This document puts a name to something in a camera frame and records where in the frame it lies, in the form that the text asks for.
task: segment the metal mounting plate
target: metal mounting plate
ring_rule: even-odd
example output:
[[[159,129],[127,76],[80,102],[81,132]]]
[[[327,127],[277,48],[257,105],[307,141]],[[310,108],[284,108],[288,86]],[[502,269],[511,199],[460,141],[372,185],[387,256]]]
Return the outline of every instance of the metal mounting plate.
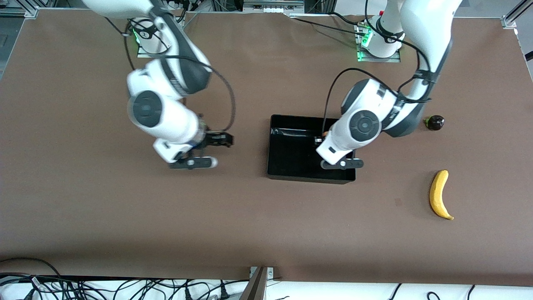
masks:
[[[250,268],[250,278],[252,278],[252,276],[254,275],[255,273],[255,270],[257,270],[257,267],[251,267]],[[273,267],[267,267],[266,268],[266,272],[267,272],[267,276],[266,276],[266,279],[267,280],[272,280],[274,279],[274,268]]]
[[[366,22],[358,22],[357,25],[353,26],[353,29],[357,33],[364,33],[367,34],[372,29],[368,26]],[[357,48],[357,61],[370,61],[370,62],[400,62],[400,51],[396,50],[396,52],[391,56],[387,58],[380,58],[375,57],[368,50],[363,47],[362,45],[364,43],[368,43],[368,38],[366,36],[356,36],[356,48]]]

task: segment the black plastic bin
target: black plastic bin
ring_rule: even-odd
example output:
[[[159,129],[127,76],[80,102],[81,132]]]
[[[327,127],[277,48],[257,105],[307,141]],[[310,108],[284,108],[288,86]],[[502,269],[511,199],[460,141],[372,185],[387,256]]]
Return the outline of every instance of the black plastic bin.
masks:
[[[321,136],[323,118],[272,115],[267,174],[271,179],[346,184],[356,170],[324,170],[314,138]],[[326,131],[337,119],[326,120]]]

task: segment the table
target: table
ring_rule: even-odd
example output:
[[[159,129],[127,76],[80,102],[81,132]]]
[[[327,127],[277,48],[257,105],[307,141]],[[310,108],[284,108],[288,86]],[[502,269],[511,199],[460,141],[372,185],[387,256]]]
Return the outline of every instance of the table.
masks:
[[[102,17],[41,10],[25,22],[0,82],[0,256],[76,275],[229,279],[268,265],[293,281],[533,283],[533,86],[498,19],[454,20],[426,109],[445,127],[380,136],[343,186],[267,179],[270,116],[320,116],[347,67],[398,86],[414,52],[402,49],[400,64],[357,62],[353,35],[281,14],[202,14],[187,30],[237,97],[235,145],[209,149],[211,170],[168,169],[129,121],[122,38]],[[337,82],[328,116],[363,78]],[[212,127],[228,120],[215,77],[188,104]],[[427,198],[441,169],[453,221]]]

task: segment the yellow banana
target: yellow banana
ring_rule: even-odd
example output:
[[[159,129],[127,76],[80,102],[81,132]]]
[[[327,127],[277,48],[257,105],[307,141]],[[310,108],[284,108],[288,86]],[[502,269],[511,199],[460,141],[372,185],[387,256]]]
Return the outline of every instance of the yellow banana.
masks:
[[[448,213],[442,201],[442,190],[444,189],[446,180],[448,180],[448,170],[440,170],[431,184],[430,204],[437,215],[448,220],[453,220],[454,218]]]

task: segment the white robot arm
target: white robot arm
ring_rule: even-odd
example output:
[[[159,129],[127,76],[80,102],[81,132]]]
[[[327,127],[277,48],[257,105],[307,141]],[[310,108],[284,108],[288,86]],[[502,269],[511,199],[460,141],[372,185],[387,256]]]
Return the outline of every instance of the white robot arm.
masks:
[[[130,119],[137,127],[157,138],[154,149],[171,168],[215,167],[217,160],[214,157],[192,157],[191,151],[206,145],[229,147],[232,145],[232,136],[225,132],[206,132],[207,126],[203,120],[179,102],[207,87],[212,69],[205,55],[176,22],[175,16],[163,7],[160,0],[83,2],[107,18],[147,17],[153,22],[168,41],[168,49],[165,51],[166,57],[154,59],[143,69],[134,70],[128,75]]]
[[[451,48],[451,22],[460,3],[461,0],[388,0],[382,19],[370,20],[385,36],[393,33],[400,40],[409,37],[422,52],[420,66],[406,96],[374,79],[353,86],[341,105],[341,118],[317,148],[327,163],[335,165],[353,150],[371,143],[382,131],[401,137],[416,129]],[[367,49],[386,57],[398,47],[399,42],[374,33]]]

